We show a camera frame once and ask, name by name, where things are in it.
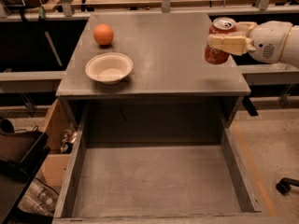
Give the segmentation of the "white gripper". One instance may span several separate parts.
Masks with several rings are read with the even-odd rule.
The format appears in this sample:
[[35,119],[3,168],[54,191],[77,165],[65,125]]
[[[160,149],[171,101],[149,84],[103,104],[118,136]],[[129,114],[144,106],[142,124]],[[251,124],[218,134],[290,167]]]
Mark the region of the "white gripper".
[[288,44],[292,27],[285,21],[268,21],[258,26],[254,21],[240,21],[235,28],[242,35],[209,35],[207,43],[229,54],[249,53],[261,63],[293,64],[292,45]]

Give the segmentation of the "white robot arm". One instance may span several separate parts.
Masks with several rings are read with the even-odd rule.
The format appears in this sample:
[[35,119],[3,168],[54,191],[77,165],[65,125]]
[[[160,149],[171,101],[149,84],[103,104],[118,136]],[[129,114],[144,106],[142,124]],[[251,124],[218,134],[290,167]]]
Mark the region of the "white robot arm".
[[248,53],[261,63],[299,67],[299,26],[288,21],[235,22],[230,18],[213,21],[207,37],[206,61],[218,64],[221,52],[241,56]]

